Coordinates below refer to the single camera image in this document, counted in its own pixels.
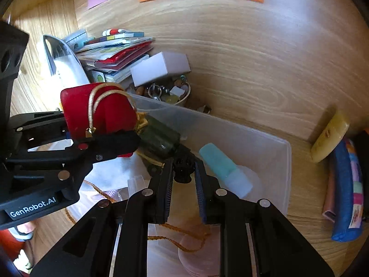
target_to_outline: transparent plastic bin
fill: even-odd
[[[148,112],[185,139],[182,143],[195,152],[212,142],[237,165],[256,172],[265,197],[284,215],[291,189],[291,146],[268,133],[222,120],[183,107],[132,95],[139,111]]]

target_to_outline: blue pencil case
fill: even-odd
[[[345,242],[362,233],[363,186],[354,144],[344,138],[333,150],[336,175],[335,224],[332,240]]]

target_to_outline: multicolored stripe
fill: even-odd
[[[362,175],[353,142],[350,139],[345,139],[345,143],[351,162],[352,182],[354,189],[354,206],[352,208],[351,223],[348,227],[360,228],[364,204]]]

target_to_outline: metal screw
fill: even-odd
[[[146,188],[146,189],[144,189],[144,190],[141,192],[141,194],[143,194],[145,197],[147,197],[147,196],[151,196],[153,193],[154,193],[154,192],[153,192],[151,189],[149,189],[149,188]]]
[[[105,208],[105,207],[108,207],[109,206],[109,200],[108,199],[103,199],[103,200],[100,200],[97,205],[101,208]]]
[[[271,205],[270,201],[267,199],[260,200],[259,204],[260,206],[265,207],[265,208],[268,208]]]
[[[58,173],[58,178],[60,180],[67,180],[70,176],[71,174],[67,170],[63,170]]]
[[[218,196],[225,196],[227,194],[227,191],[224,189],[224,188],[218,188],[215,193],[218,195]]]
[[[78,149],[80,150],[86,150],[89,147],[88,144],[86,144],[85,142],[82,142],[78,145]]]

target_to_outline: small white cardboard box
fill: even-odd
[[[164,51],[134,66],[131,74],[135,86],[140,86],[165,76],[181,75],[190,71],[185,54]]]

